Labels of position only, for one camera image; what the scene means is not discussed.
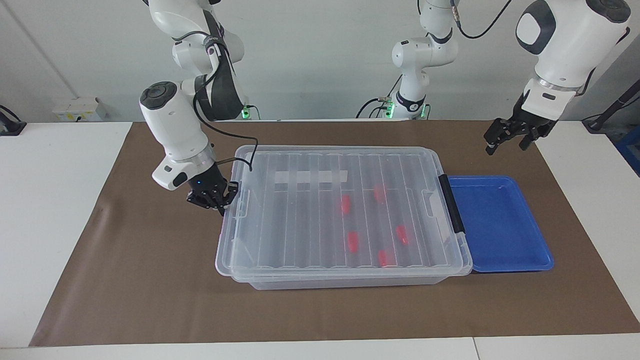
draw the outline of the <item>red object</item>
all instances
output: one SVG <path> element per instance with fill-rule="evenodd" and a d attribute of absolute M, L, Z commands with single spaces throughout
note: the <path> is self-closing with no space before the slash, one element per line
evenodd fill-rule
<path fill-rule="evenodd" d="M 406 229 L 403 225 L 396 227 L 396 235 L 398 235 L 398 240 L 402 245 L 409 245 L 409 238 L 406 236 Z"/>
<path fill-rule="evenodd" d="M 387 265 L 389 265 L 389 263 L 387 262 L 387 252 L 384 250 L 380 250 L 378 251 L 378 262 L 380 263 L 380 266 L 385 267 Z"/>
<path fill-rule="evenodd" d="M 342 196 L 342 214 L 347 215 L 351 212 L 351 197 L 349 195 Z"/>
<path fill-rule="evenodd" d="M 382 185 L 376 185 L 373 187 L 373 196 L 376 198 L 376 201 L 380 204 L 384 204 L 387 200 L 387 194 L 385 192 L 385 187 Z"/>
<path fill-rule="evenodd" d="M 358 233 L 356 233 L 355 231 L 352 231 L 349 234 L 347 234 L 347 243 L 349 245 L 349 251 L 358 252 L 358 242 L 360 242 L 358 240 Z"/>

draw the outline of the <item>white table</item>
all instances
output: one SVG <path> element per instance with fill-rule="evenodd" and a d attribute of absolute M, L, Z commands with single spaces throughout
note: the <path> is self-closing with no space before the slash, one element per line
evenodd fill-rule
<path fill-rule="evenodd" d="M 30 124 L 19 137 L 0 138 L 0 359 L 640 358 L 640 334 L 24 348 L 130 126 Z M 579 123 L 558 124 L 538 147 L 640 316 L 640 179 L 604 135 Z"/>

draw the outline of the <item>clear plastic storage box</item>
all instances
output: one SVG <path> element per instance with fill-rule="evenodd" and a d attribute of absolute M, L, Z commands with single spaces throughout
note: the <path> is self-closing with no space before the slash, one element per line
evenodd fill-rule
<path fill-rule="evenodd" d="M 238 149 L 249 159 L 252 146 Z M 240 162 L 216 268 L 258 290 L 435 284 L 472 268 L 435 152 L 260 146 Z"/>

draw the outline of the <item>blue tray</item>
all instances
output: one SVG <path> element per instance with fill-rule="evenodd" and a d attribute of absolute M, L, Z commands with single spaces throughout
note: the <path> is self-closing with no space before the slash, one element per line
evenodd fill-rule
<path fill-rule="evenodd" d="M 506 176 L 449 177 L 474 270 L 525 272 L 554 267 L 518 184 Z"/>

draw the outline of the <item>brown table covering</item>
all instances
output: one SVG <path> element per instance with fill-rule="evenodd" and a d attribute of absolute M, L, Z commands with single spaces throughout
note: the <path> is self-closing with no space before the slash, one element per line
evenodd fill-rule
<path fill-rule="evenodd" d="M 450 175 L 511 176 L 556 267 L 432 286 L 254 290 L 217 273 L 220 216 L 188 204 L 187 189 L 168 192 L 153 182 L 163 149 L 146 124 L 136 123 L 31 346 L 640 332 L 540 152 L 511 142 L 487 156 L 487 122 L 218 125 L 264 144 L 423 146 L 438 153 Z M 219 158 L 246 143 L 207 133 Z M 229 176 L 230 166 L 223 172 Z"/>

